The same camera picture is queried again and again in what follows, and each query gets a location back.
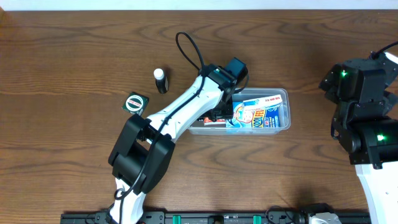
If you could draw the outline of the red Panadol box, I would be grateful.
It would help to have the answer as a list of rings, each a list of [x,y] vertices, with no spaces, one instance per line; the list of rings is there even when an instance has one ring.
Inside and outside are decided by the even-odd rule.
[[[203,119],[204,126],[225,126],[225,119],[210,119],[209,117],[205,117]]]

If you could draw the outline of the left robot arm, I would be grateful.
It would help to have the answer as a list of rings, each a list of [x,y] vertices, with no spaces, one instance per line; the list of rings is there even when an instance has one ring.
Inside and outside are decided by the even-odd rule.
[[[232,118],[232,96],[247,75],[246,64],[237,58],[225,67],[204,65],[192,86],[166,108],[126,121],[108,158],[117,187],[112,223],[140,220],[144,199],[166,173],[177,139],[199,119]]]

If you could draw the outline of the blue Kool Fever box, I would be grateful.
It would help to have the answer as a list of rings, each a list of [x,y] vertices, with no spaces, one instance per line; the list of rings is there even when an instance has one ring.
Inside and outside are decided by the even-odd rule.
[[[246,111],[243,102],[233,102],[233,118],[226,120],[227,128],[279,128],[280,105]]]

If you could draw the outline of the green Zam-Buk box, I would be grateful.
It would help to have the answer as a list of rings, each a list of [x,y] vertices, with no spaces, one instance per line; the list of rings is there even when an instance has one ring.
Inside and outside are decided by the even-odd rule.
[[[126,98],[122,105],[122,109],[131,114],[138,114],[141,116],[144,113],[147,105],[149,104],[149,98],[138,94],[136,92],[131,92]]]

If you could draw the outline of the dark bottle white cap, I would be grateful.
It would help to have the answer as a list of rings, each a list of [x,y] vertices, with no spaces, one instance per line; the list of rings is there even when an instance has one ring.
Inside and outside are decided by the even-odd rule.
[[[161,94],[167,93],[169,89],[169,82],[163,69],[156,68],[154,70],[154,78],[156,87]]]

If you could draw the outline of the white blue Panadol box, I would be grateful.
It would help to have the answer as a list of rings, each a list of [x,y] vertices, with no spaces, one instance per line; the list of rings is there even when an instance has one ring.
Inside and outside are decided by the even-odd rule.
[[[283,102],[281,95],[272,95],[243,101],[243,106],[247,110],[257,110],[261,108],[271,108],[279,106]]]

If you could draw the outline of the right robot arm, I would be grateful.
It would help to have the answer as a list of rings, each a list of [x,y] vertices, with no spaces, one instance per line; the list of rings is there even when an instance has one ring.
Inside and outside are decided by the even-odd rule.
[[[331,136],[348,153],[364,190],[372,223],[397,223],[397,120],[387,114],[397,95],[397,57],[373,52],[335,64],[319,84],[336,104]]]

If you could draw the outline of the clear plastic container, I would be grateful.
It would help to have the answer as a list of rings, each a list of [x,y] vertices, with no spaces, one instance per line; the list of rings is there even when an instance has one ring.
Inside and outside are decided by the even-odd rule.
[[[192,134],[200,135],[273,135],[290,128],[290,105],[288,93],[283,88],[247,88],[232,96],[233,102],[281,95],[283,102],[279,108],[279,128],[227,128],[226,126],[204,126],[203,121],[196,121],[189,127]]]

